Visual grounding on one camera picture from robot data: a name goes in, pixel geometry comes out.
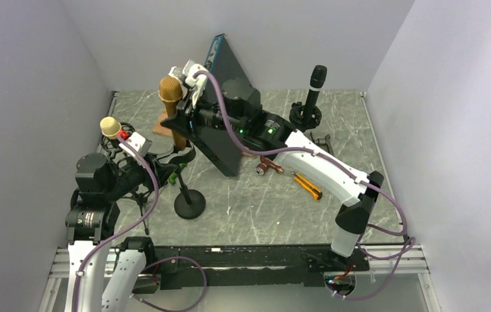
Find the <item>dark gold microphone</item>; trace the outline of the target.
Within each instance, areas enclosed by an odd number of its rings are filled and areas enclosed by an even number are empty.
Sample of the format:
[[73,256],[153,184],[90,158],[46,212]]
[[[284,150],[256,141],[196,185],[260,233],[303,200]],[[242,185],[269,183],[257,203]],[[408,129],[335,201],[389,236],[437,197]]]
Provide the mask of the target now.
[[[162,78],[159,83],[159,98],[164,103],[167,117],[176,115],[176,107],[183,97],[183,90],[177,78],[170,75]],[[187,147],[187,140],[175,130],[171,130],[174,140],[174,147],[178,150],[184,150]]]

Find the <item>black round-base mic stand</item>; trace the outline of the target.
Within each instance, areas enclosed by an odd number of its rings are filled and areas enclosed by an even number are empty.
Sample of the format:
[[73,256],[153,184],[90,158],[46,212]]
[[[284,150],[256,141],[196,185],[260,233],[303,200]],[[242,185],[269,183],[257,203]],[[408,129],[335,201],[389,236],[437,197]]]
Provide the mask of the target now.
[[175,213],[182,219],[192,220],[198,218],[206,208],[206,199],[198,190],[189,189],[181,175],[182,168],[178,165],[175,171],[180,193],[174,200]]

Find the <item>light gold microphone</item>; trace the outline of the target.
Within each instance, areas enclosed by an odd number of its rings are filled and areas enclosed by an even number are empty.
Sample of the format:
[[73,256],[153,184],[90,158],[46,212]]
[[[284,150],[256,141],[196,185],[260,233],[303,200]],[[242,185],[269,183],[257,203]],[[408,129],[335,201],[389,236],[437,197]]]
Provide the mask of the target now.
[[101,133],[110,140],[116,140],[122,131],[121,123],[112,116],[106,116],[100,121]]

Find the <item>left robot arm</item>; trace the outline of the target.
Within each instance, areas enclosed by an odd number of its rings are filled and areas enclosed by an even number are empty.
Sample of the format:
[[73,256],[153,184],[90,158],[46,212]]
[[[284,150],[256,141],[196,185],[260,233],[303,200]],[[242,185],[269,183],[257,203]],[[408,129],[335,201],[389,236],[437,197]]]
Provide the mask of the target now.
[[104,145],[102,152],[78,160],[75,174],[78,188],[73,192],[65,220],[70,256],[66,311],[125,309],[140,273],[151,271],[157,256],[149,235],[127,237],[116,253],[111,279],[105,282],[110,238],[120,214],[117,202],[129,196],[144,214],[154,190],[165,186],[172,174],[180,175],[180,165],[194,157],[192,146],[182,151],[145,154],[156,185],[141,163],[111,143]]

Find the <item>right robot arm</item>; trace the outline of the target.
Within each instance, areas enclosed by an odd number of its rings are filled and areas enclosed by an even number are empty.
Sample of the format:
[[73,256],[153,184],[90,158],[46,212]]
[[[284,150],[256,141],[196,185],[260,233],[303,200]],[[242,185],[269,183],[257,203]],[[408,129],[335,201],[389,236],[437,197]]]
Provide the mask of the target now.
[[220,88],[231,126],[226,128],[218,102],[203,98],[205,83],[186,88],[175,77],[162,78],[159,98],[168,114],[162,125],[178,142],[195,145],[225,176],[239,173],[242,151],[234,142],[238,138],[247,153],[273,158],[329,190],[341,208],[328,262],[336,270],[346,268],[375,206],[380,176],[351,168],[316,146],[287,120],[263,110],[259,90],[244,79],[230,79]]

